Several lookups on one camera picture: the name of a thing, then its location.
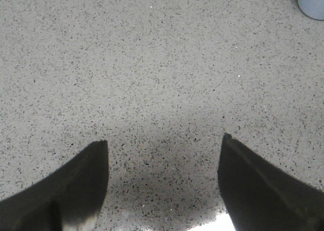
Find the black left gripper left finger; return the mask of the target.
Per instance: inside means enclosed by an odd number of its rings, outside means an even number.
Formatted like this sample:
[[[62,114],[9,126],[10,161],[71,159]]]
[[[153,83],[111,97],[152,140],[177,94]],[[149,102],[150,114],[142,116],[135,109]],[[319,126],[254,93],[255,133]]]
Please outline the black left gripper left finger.
[[[94,230],[108,185],[108,143],[95,141],[48,177],[1,201],[1,230]]]

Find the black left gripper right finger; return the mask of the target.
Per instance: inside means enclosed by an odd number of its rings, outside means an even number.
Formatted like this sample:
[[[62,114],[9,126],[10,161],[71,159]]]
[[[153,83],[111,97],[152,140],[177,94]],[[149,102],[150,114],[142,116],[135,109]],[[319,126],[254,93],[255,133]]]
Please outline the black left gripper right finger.
[[[323,230],[323,192],[225,133],[218,185],[235,230]]]

